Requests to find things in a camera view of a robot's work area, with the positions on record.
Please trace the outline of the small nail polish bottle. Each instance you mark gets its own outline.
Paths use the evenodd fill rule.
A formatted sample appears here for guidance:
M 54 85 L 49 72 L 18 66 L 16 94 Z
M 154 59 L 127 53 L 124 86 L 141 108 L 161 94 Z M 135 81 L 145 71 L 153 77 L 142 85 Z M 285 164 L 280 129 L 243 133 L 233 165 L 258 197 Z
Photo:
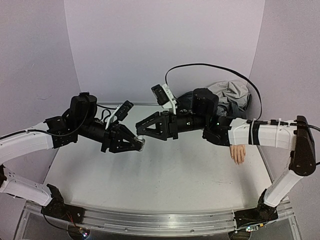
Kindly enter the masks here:
M 137 139 L 136 142 L 137 142 L 137 151 L 142 152 L 143 149 L 144 149 L 146 140 L 144 138 L 143 139 Z

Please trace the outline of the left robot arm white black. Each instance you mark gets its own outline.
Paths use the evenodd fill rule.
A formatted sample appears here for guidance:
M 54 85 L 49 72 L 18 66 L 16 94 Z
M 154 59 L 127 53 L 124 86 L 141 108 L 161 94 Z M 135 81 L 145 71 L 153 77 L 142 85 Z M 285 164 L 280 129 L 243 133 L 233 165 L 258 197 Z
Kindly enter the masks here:
M 97 98 L 88 92 L 72 97 L 70 107 L 61 115 L 47 118 L 28 129 L 0 138 L 0 191 L 47 207 L 56 218 L 64 218 L 68 208 L 57 187 L 43 185 L 21 177 L 5 167 L 11 159 L 29 153 L 58 149 L 76 143 L 82 136 L 101 144 L 101 152 L 123 153 L 142 151 L 143 137 L 133 134 L 121 122 L 134 105 L 128 100 L 106 118 L 96 118 Z

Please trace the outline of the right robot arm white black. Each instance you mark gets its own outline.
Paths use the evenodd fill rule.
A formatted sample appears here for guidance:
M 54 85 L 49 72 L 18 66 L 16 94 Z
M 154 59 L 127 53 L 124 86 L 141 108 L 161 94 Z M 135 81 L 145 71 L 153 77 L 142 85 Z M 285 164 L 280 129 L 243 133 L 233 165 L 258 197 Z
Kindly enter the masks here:
M 159 140 L 177 139 L 179 133 L 202 130 L 202 137 L 216 146 L 253 145 L 289 150 L 289 163 L 271 186 L 263 191 L 254 208 L 238 210 L 234 220 L 238 229 L 247 229 L 278 218 L 277 206 L 304 177 L 316 170 L 316 151 L 312 126 L 304 116 L 295 120 L 248 120 L 218 116 L 219 98 L 207 88 L 192 93 L 191 108 L 178 112 L 171 91 L 156 85 L 152 91 L 162 112 L 138 122 L 136 132 Z

